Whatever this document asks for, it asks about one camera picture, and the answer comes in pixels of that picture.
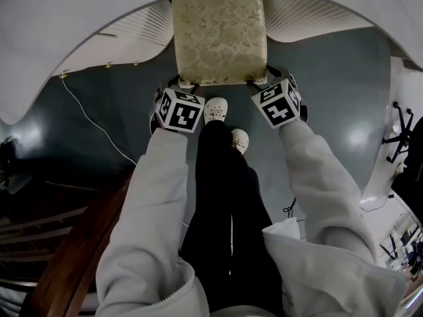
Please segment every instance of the yellow patterned upholstery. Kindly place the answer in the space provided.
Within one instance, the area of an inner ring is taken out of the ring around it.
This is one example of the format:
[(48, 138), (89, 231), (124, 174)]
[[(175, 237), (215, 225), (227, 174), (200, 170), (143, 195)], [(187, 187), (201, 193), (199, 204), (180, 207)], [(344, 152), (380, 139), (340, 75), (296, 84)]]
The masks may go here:
[(266, 82), (262, 0), (172, 0), (181, 86)]

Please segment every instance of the white cube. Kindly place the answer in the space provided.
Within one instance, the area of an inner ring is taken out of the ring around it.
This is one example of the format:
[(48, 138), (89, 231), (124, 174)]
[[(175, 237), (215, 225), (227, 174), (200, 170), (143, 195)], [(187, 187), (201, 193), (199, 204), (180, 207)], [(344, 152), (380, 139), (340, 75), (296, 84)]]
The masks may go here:
[(254, 95), (252, 101), (272, 128), (299, 118), (301, 97), (288, 79)]
[(193, 133), (204, 110), (204, 98), (166, 88), (156, 113), (166, 129)]

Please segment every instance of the person's leg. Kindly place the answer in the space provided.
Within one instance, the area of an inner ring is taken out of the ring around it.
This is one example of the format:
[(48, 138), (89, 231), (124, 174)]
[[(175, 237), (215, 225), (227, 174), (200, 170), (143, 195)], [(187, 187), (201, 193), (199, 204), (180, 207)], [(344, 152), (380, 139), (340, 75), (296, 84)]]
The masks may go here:
[(232, 220), (233, 304), (253, 305), (283, 316), (282, 278), (264, 245), (262, 229), (272, 221), (264, 207), (258, 177), (244, 157), (233, 149)]
[(210, 311), (228, 306), (231, 263), (229, 169), (232, 134), (222, 121), (210, 121), (198, 140), (196, 212), (180, 256), (192, 265), (208, 298)]

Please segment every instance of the beige cushion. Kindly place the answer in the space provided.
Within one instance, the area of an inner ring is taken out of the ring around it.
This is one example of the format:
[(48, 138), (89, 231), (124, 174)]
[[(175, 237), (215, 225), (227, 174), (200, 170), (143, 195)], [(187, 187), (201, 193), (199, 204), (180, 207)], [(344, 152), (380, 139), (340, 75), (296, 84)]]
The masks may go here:
[(181, 86), (266, 82), (262, 0), (172, 0)]

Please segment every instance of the jacket sleeve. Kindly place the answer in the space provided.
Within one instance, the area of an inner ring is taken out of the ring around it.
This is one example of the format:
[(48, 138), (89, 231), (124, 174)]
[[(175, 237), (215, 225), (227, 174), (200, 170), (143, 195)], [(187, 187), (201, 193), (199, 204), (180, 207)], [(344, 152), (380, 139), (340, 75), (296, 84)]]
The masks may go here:
[(174, 291), (186, 205), (187, 138), (157, 129), (134, 171), (96, 273), (96, 316), (117, 316)]
[(306, 240), (350, 250), (375, 262), (375, 246), (359, 208), (361, 192), (327, 142), (302, 121), (280, 128), (289, 183), (305, 214)]

